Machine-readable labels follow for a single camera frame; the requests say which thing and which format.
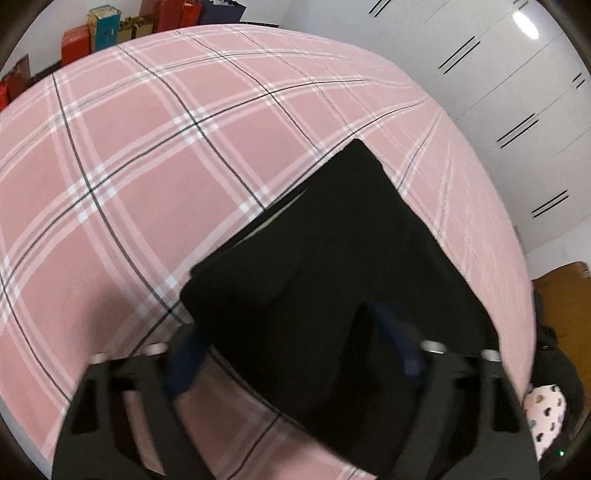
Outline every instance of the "black fabric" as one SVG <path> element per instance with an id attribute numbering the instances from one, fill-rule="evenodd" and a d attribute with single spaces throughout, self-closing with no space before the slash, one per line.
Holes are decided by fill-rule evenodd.
<path id="1" fill-rule="evenodd" d="M 486 310 L 359 140 L 191 274 L 181 300 L 236 371 L 375 475 L 400 453 L 420 390 L 366 303 L 404 305 L 400 320 L 461 355 L 498 349 Z"/>
<path id="2" fill-rule="evenodd" d="M 558 385 L 566 399 L 566 412 L 560 434 L 540 459 L 540 472 L 544 475 L 560 460 L 558 452 L 567 450 L 571 445 L 584 409 L 585 395 L 576 367 L 558 348 L 555 331 L 538 323 L 537 335 L 531 384 L 534 387 Z"/>
<path id="3" fill-rule="evenodd" d="M 537 333 L 538 342 L 531 373 L 531 384 L 534 387 L 558 385 L 566 399 L 569 411 L 567 418 L 571 420 L 570 424 L 565 422 L 563 430 L 574 429 L 585 403 L 583 383 L 579 378 L 577 368 L 558 348 L 558 340 L 554 330 L 548 326 L 538 325 Z"/>

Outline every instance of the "plaid pattern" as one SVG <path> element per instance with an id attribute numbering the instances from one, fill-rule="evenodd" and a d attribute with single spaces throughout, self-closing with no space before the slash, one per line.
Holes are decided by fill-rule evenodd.
<path id="1" fill-rule="evenodd" d="M 250 25 L 101 51 L 0 115 L 0 395 L 53 457 L 94 352 L 168 339 L 190 267 L 352 138 L 488 309 L 520 394 L 534 347 L 519 243 L 469 144 L 396 65 Z M 212 355 L 180 411 L 218 478 L 368 476 L 266 406 Z"/>

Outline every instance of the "bed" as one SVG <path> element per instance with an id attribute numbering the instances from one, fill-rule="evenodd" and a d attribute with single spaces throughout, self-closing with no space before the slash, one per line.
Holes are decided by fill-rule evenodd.
<path id="1" fill-rule="evenodd" d="M 77 61 L 0 113 L 0 405 L 43 471 L 90 356 L 133 355 L 190 322 L 178 299 L 189 269 L 353 138 L 486 307 L 524 395 L 535 343 L 524 256 L 442 108 L 351 45 L 193 27 Z M 210 361 L 178 405 L 217 478 L 366 475 L 236 380 Z"/>

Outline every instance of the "metal screw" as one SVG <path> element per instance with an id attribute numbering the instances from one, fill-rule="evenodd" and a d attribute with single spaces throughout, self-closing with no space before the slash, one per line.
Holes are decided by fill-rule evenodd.
<path id="1" fill-rule="evenodd" d="M 152 343 L 145 348 L 145 353 L 148 356 L 160 355 L 168 350 L 166 343 Z"/>
<path id="2" fill-rule="evenodd" d="M 497 350 L 483 350 L 480 355 L 484 360 L 489 362 L 501 361 L 501 354 Z"/>
<path id="3" fill-rule="evenodd" d="M 108 359 L 109 359 L 109 357 L 107 356 L 106 353 L 100 352 L 100 353 L 95 353 L 93 356 L 91 356 L 90 360 L 88 360 L 88 363 L 91 365 L 99 365 L 99 364 L 106 362 Z"/>
<path id="4" fill-rule="evenodd" d="M 421 348 L 426 352 L 439 353 L 440 355 L 444 354 L 447 350 L 442 343 L 432 342 L 431 340 L 421 342 Z"/>

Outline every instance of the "teal box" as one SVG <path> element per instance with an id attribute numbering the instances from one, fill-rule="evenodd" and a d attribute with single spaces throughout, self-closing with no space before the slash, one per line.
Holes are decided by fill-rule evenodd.
<path id="1" fill-rule="evenodd" d="M 92 51 L 104 50 L 117 44 L 120 20 L 121 10 L 110 5 L 96 7 L 88 12 Z"/>

